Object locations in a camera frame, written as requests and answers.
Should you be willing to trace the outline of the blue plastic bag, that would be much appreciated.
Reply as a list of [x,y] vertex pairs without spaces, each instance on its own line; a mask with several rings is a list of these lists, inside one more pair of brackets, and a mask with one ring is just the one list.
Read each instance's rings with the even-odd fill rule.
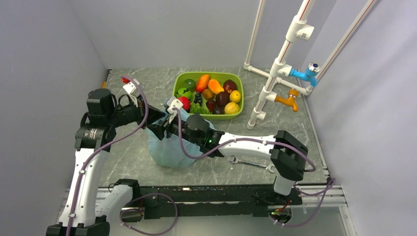
[[[183,108],[180,109],[181,119],[186,121],[190,116]],[[145,129],[148,135],[148,149],[153,161],[163,167],[171,168],[188,168],[196,159],[187,157],[181,147],[178,136],[171,136],[171,138],[164,138],[160,141],[149,129]],[[192,156],[200,156],[203,153],[200,147],[183,140],[183,147],[185,151]]]

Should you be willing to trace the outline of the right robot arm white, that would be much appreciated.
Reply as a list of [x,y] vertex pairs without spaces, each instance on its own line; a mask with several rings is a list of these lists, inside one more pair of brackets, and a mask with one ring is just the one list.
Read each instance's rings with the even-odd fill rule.
[[306,164],[315,171],[308,159],[308,148],[289,132],[276,135],[242,136],[213,129],[199,114],[186,120],[169,115],[147,126],[154,144],[149,152],[155,161],[165,166],[189,166],[205,157],[248,156],[269,160],[276,169],[271,198],[283,204],[293,186],[303,180]]

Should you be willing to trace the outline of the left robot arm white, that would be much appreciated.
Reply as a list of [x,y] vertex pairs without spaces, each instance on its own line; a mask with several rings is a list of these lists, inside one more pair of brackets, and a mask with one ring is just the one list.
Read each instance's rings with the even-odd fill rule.
[[75,135],[75,169],[68,199],[58,223],[47,228],[48,236],[108,236],[111,217],[125,204],[136,206],[141,200],[138,181],[121,179],[115,192],[96,205],[102,168],[114,143],[116,128],[136,123],[140,128],[163,118],[165,112],[149,105],[138,93],[127,95],[121,105],[109,89],[91,91],[88,111]]

